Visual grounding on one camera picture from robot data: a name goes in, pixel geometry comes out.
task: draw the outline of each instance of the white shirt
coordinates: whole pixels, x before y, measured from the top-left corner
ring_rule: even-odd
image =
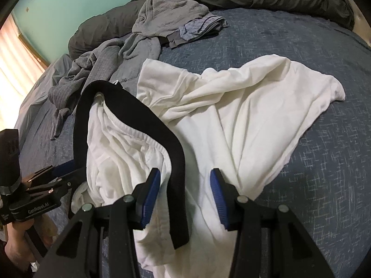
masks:
[[[218,167],[240,194],[257,198],[289,161],[299,138],[330,102],[344,100],[340,82],[277,55],[201,75],[147,59],[137,98],[178,137],[185,154],[190,242],[174,250],[166,185],[169,156],[159,143],[120,122],[98,95],[90,110],[88,194],[113,203],[145,181],[152,167],[161,187],[151,222],[135,232],[138,261],[157,277],[229,275],[236,232],[220,224],[210,187]],[[84,199],[76,195],[75,208]]]

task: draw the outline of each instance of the black waistband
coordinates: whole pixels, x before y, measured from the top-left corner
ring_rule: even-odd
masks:
[[[170,235],[175,249],[185,245],[189,241],[189,233],[185,206],[185,159],[181,144],[172,131],[147,106],[124,90],[120,84],[114,85],[98,80],[89,84],[82,93],[76,109],[74,127],[76,168],[86,166],[89,113],[94,96],[98,92],[104,95],[107,107],[121,122],[149,135],[168,152],[171,175],[166,193]]]

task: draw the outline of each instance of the dark gray pillow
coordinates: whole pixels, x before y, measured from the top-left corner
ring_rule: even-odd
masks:
[[[70,39],[68,50],[74,60],[87,51],[112,38],[131,32],[138,12],[146,0],[132,0],[82,23]],[[262,8],[303,13],[329,19],[352,30],[354,13],[348,0],[196,0],[210,10],[232,8]]]

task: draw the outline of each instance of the wall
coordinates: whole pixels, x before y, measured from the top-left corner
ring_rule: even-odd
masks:
[[[67,53],[68,40],[86,19],[130,0],[20,0],[13,17],[39,54],[52,62]]]

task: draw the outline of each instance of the metal rivet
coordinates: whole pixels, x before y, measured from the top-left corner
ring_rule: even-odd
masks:
[[[134,200],[134,197],[131,194],[128,194],[122,198],[125,203],[130,203]]]
[[[280,210],[282,213],[286,213],[289,211],[289,207],[287,207],[286,205],[279,205],[278,210]]]
[[[90,211],[92,208],[93,208],[93,205],[90,204],[90,203],[86,203],[86,204],[82,205],[82,207],[81,207],[81,209],[82,209],[84,212],[88,212],[88,211]]]
[[[247,202],[249,201],[249,199],[248,199],[248,197],[245,196],[245,195],[239,195],[239,196],[237,197],[237,201],[238,201],[239,203],[245,204],[245,203],[247,203]]]

